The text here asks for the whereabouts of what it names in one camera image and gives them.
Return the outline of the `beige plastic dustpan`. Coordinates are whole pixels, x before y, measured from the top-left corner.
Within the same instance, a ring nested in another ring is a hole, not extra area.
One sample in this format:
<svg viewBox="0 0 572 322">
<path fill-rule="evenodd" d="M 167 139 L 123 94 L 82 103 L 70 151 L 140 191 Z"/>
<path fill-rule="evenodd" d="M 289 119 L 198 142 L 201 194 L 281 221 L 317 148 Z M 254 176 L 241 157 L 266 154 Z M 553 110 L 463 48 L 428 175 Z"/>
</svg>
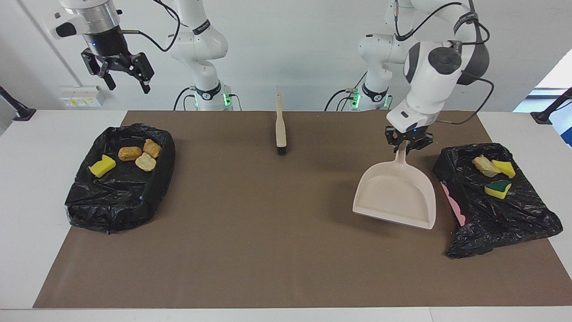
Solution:
<svg viewBox="0 0 572 322">
<path fill-rule="evenodd" d="M 437 220 L 433 184 L 406 161 L 405 147 L 392 161 L 369 167 L 356 188 L 352 211 L 370 218 L 431 230 Z"/>
</svg>

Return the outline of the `green backed yellow sponge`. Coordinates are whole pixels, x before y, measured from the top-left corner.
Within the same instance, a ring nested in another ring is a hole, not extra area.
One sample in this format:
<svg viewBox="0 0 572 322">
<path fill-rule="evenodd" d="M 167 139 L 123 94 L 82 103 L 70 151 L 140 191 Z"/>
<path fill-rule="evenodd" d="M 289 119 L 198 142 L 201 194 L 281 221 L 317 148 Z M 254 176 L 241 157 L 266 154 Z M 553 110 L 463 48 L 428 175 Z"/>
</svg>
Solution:
<svg viewBox="0 0 572 322">
<path fill-rule="evenodd" d="M 505 199 L 512 183 L 507 180 L 493 181 L 484 186 L 484 193 L 497 199 Z"/>
</svg>

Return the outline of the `beige hand brush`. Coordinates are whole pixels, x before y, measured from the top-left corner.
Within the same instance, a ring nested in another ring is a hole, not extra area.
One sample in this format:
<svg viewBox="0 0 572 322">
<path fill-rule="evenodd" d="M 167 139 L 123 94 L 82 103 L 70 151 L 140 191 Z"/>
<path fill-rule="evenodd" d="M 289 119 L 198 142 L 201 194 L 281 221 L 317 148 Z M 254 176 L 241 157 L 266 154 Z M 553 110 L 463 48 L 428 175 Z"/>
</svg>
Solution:
<svg viewBox="0 0 572 322">
<path fill-rule="evenodd" d="M 286 155 L 286 126 L 283 118 L 282 95 L 280 93 L 276 95 L 275 139 L 278 155 Z"/>
</svg>

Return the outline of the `brown table mat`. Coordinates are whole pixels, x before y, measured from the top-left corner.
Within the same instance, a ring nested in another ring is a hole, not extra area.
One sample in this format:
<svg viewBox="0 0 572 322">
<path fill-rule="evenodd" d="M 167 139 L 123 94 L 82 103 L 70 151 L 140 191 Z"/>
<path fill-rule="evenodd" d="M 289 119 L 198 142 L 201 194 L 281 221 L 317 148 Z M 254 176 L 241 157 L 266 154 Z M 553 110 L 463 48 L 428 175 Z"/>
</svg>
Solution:
<svg viewBox="0 0 572 322">
<path fill-rule="evenodd" d="M 354 214 L 364 171 L 392 159 L 384 111 L 131 111 L 174 138 L 169 190 L 126 232 L 71 228 L 34 308 L 572 305 L 548 240 L 472 258 L 445 250 L 456 219 L 437 186 L 432 230 Z"/>
</svg>

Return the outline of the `striped orange croissant toy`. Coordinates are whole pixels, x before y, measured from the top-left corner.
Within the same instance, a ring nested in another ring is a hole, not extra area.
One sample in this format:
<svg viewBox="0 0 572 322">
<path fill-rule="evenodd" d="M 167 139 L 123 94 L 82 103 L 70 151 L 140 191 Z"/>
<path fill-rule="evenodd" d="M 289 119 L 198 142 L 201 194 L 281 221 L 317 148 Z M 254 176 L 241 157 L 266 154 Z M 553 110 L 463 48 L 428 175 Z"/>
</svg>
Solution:
<svg viewBox="0 0 572 322">
<path fill-rule="evenodd" d="M 142 151 L 143 153 L 147 153 L 147 155 L 149 155 L 153 159 L 157 159 L 157 157 L 159 157 L 161 149 L 162 149 L 161 145 L 157 144 L 155 141 L 151 139 L 145 139 Z"/>
<path fill-rule="evenodd" d="M 485 177 L 493 178 L 502 173 L 502 171 L 498 169 L 498 167 L 496 167 L 496 165 L 494 165 L 494 163 L 492 163 L 492 161 L 490 161 L 490 159 L 484 155 L 475 157 L 471 162 L 474 167 L 476 167 L 476 169 Z"/>
</svg>

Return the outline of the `pale pastry toy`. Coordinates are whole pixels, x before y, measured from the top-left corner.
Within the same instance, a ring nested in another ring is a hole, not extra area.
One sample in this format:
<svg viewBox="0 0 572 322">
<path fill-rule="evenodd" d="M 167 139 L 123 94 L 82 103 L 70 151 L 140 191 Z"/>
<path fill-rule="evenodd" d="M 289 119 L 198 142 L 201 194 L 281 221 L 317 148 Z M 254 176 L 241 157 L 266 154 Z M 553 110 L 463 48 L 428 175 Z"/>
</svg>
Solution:
<svg viewBox="0 0 572 322">
<path fill-rule="evenodd" d="M 148 153 L 142 153 L 141 156 L 135 159 L 135 165 L 147 173 L 155 169 L 156 163 L 156 160 Z"/>
</svg>

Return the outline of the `left black-lined bin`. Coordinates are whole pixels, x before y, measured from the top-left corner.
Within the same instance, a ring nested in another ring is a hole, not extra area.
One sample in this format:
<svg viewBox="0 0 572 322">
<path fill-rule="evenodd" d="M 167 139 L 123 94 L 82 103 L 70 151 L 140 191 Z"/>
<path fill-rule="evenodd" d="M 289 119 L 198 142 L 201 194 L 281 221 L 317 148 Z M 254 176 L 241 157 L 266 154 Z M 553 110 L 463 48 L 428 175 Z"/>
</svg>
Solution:
<svg viewBox="0 0 572 322">
<path fill-rule="evenodd" d="M 121 147 L 142 147 L 145 139 L 161 145 L 157 164 L 147 173 L 134 161 L 121 161 Z M 88 167 L 108 155 L 116 167 L 96 178 Z M 108 127 L 95 138 L 65 200 L 69 224 L 94 232 L 114 233 L 141 226 L 153 216 L 168 191 L 176 159 L 172 135 L 143 123 Z"/>
</svg>

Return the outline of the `right black-lined bin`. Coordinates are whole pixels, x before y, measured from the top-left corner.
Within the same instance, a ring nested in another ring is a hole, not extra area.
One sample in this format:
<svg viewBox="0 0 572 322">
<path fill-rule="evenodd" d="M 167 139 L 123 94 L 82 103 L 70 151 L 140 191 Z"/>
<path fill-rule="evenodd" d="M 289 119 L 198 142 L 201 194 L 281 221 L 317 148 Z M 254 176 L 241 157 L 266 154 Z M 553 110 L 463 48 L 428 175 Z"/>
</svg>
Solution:
<svg viewBox="0 0 572 322">
<path fill-rule="evenodd" d="M 479 156 L 507 161 L 515 170 L 511 187 L 503 199 L 490 196 L 485 187 L 507 180 L 482 174 L 472 161 Z M 497 247 L 516 245 L 556 236 L 563 231 L 560 218 L 543 202 L 512 153 L 498 143 L 467 144 L 443 148 L 433 173 L 449 190 L 460 208 L 464 224 L 458 228 L 446 251 L 449 258 L 482 255 Z"/>
</svg>

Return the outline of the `black-lined bin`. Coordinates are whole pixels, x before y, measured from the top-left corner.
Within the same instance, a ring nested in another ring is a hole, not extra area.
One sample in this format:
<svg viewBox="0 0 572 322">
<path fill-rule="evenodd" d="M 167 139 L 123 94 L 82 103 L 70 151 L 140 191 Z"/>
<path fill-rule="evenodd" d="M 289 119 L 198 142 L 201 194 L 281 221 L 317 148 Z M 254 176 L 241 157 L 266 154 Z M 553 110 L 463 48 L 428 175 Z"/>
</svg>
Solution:
<svg viewBox="0 0 572 322">
<path fill-rule="evenodd" d="M 134 161 L 121 161 L 121 147 L 142 147 L 145 139 L 161 145 L 157 164 L 147 173 Z M 116 167 L 96 178 L 88 167 L 108 155 Z M 65 200 L 69 224 L 94 232 L 114 233 L 141 226 L 153 216 L 168 191 L 176 159 L 172 135 L 143 123 L 108 127 L 95 138 Z"/>
<path fill-rule="evenodd" d="M 511 187 L 503 199 L 490 196 L 485 187 L 507 180 L 482 174 L 472 161 L 479 156 L 507 161 L 515 170 Z M 433 173 L 449 190 L 460 208 L 464 224 L 458 228 L 446 251 L 449 258 L 482 255 L 497 247 L 516 245 L 556 236 L 563 231 L 560 218 L 543 202 L 512 153 L 498 143 L 467 144 L 443 148 Z"/>
</svg>

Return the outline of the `pink plastic bin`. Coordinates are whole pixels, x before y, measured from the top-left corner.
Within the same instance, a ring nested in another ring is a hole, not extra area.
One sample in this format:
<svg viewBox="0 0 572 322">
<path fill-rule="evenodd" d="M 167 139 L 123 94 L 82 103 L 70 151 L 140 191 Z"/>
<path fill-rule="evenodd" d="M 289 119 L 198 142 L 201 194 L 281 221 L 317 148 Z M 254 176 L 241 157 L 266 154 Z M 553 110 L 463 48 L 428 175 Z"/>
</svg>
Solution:
<svg viewBox="0 0 572 322">
<path fill-rule="evenodd" d="M 463 227 L 466 223 L 466 217 L 463 214 L 462 210 L 460 209 L 460 205 L 458 204 L 458 202 L 456 202 L 456 200 L 454 198 L 452 198 L 451 192 L 448 189 L 448 187 L 445 185 L 444 182 L 441 182 L 441 186 L 442 186 L 443 191 L 445 192 L 445 195 L 449 201 L 452 212 L 455 215 L 459 226 Z"/>
</svg>

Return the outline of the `black clamp stand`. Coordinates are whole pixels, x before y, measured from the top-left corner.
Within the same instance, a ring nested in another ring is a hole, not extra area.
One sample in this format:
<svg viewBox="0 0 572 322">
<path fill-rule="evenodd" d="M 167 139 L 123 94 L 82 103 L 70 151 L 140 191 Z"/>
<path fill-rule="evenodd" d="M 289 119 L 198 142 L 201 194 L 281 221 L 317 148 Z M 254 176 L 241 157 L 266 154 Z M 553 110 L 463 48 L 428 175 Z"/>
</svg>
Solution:
<svg viewBox="0 0 572 322">
<path fill-rule="evenodd" d="M 15 99 L 0 85 L 0 97 L 2 97 L 15 111 L 16 116 L 13 118 L 14 122 L 27 122 L 29 121 L 37 110 L 35 108 L 28 108 L 22 102 Z"/>
<path fill-rule="evenodd" d="M 540 112 L 530 112 L 531 117 L 537 124 L 552 125 L 550 116 L 572 103 L 572 86 L 557 97 L 546 109 Z"/>
</svg>

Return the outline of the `brown bread roll toy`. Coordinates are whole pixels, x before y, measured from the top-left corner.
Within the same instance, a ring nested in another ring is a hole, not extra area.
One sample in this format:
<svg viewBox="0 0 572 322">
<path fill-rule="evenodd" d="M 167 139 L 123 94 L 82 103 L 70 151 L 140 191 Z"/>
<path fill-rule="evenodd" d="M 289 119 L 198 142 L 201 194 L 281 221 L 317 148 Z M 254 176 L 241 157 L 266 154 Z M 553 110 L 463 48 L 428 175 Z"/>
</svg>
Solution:
<svg viewBox="0 0 572 322">
<path fill-rule="evenodd" d="M 121 147 L 117 153 L 117 157 L 121 161 L 135 161 L 142 154 L 143 151 L 137 146 Z"/>
</svg>

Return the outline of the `white wall power outlet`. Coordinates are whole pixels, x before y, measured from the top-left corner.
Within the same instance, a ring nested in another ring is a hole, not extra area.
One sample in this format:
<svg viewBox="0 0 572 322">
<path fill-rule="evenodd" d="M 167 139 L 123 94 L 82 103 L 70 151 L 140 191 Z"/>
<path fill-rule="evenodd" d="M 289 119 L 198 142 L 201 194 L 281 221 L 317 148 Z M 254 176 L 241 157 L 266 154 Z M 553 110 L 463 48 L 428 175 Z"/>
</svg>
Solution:
<svg viewBox="0 0 572 322">
<path fill-rule="evenodd" d="M 99 86 L 60 86 L 59 100 L 66 108 L 101 108 L 106 97 Z"/>
</svg>

